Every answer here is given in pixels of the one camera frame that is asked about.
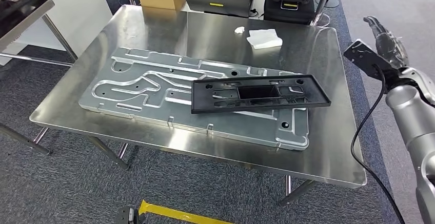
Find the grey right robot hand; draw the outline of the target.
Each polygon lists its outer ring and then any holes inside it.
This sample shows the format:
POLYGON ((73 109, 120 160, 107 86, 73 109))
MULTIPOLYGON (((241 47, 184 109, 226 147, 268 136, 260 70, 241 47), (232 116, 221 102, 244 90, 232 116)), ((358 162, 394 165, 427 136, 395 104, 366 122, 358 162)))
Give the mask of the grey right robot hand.
POLYGON ((363 21, 372 30, 378 55, 394 67, 403 68, 409 66, 408 54, 397 37, 387 30, 374 16, 364 17, 363 21))

